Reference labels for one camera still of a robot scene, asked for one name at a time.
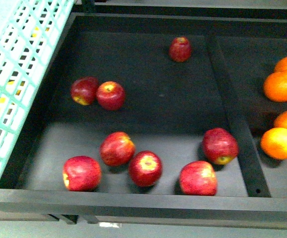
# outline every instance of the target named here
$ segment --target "black shelf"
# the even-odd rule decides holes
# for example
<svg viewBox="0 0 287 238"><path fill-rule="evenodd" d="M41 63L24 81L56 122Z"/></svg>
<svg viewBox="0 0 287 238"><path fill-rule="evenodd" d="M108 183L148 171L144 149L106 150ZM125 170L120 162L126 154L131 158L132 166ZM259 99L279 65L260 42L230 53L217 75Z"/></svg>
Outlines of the black shelf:
<svg viewBox="0 0 287 238"><path fill-rule="evenodd" d="M167 55L179 35L194 48L182 64ZM85 215L90 223L133 218L287 229L287 161L266 164L272 160L258 146L260 132L270 126L266 114L287 104L268 102L251 81L256 76L245 73L263 77L265 63L285 53L287 20L72 13L1 178L0 210ZM85 75L120 82L127 92L124 107L107 112L97 103L74 103L70 85ZM216 196L183 195L179 172L205 160L200 142L217 126L231 131L241 153L215 167ZM100 161L101 141L117 130L132 137L137 152L152 150L163 159L156 186L139 189L127 166L110 169ZM94 192L64 187L62 166L80 154L101 163L103 180Z"/></svg>

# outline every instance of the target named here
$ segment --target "plastic crate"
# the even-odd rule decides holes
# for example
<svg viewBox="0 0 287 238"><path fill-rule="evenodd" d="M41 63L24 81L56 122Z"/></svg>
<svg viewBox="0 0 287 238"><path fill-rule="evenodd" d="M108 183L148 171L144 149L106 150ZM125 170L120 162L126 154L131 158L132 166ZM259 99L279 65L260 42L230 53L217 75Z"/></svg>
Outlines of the plastic crate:
<svg viewBox="0 0 287 238"><path fill-rule="evenodd" d="M0 178L74 0L19 0L0 35Z"/></svg>

